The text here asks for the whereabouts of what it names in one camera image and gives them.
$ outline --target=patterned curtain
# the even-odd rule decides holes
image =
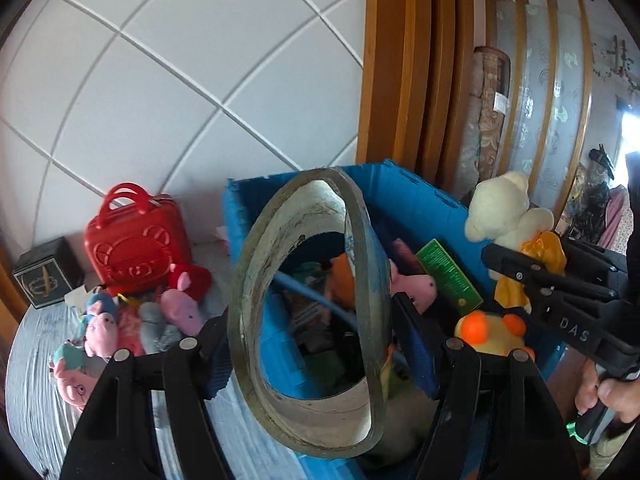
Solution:
[[[546,111],[546,88],[549,80],[550,38],[548,13],[544,6],[526,5],[527,44],[523,77],[520,83],[512,81],[510,98],[516,85],[520,85],[516,103],[516,120],[511,137],[509,170],[531,174],[533,162],[542,134]],[[580,18],[558,12],[558,60],[551,106],[551,118],[546,134],[545,149],[538,180],[529,190],[531,201],[541,207],[553,209],[574,150],[575,138],[582,110],[582,31]],[[515,4],[497,2],[497,43],[512,63],[515,60]],[[511,67],[513,76],[515,67]],[[508,127],[504,121],[502,138]]]

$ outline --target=bag handle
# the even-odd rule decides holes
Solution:
[[[124,182],[112,187],[102,201],[100,212],[97,216],[96,227],[102,229],[107,225],[108,219],[113,215],[117,208],[111,209],[111,202],[117,198],[128,198],[135,205],[138,213],[141,215],[148,213],[154,207],[151,202],[152,197],[138,184]]]

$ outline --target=large tape roll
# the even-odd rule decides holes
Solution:
[[[341,232],[354,271],[365,377],[325,399],[293,399],[274,390],[260,364],[262,304],[274,274],[304,240]],[[228,337],[244,399],[284,446],[320,458],[350,458],[380,440],[385,419],[390,343],[388,260],[360,189],[337,169],[300,173],[266,205],[249,232],[232,285]]]

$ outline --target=red handbag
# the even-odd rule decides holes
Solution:
[[[132,203],[111,208],[117,198]],[[171,264],[191,261],[174,200],[167,194],[152,197],[129,182],[118,184],[104,197],[84,233],[84,250],[112,296],[165,285]]]

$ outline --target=green light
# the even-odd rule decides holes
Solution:
[[[586,440],[584,440],[583,438],[580,437],[580,435],[575,433],[575,422],[569,422],[566,425],[566,430],[569,432],[569,438],[573,436],[578,442],[580,442],[580,444],[584,444],[585,446],[589,445],[589,443]]]

